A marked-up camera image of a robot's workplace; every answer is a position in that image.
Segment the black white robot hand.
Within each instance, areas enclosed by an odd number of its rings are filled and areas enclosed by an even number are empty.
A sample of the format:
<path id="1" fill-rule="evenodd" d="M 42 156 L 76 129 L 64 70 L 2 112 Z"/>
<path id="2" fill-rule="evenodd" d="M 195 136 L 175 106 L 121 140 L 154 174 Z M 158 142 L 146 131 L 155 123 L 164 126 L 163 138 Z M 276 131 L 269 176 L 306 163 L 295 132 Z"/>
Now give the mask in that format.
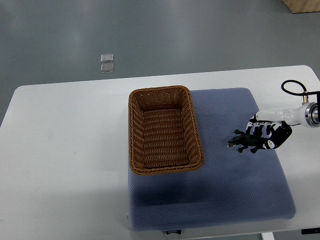
<path id="1" fill-rule="evenodd" d="M 260 135 L 267 138 L 262 145 L 263 149 L 273 150 L 280 147 L 292 134 L 292 127 L 283 121 L 284 110 L 259 111 L 248 121 L 245 133 L 250 135 Z"/>

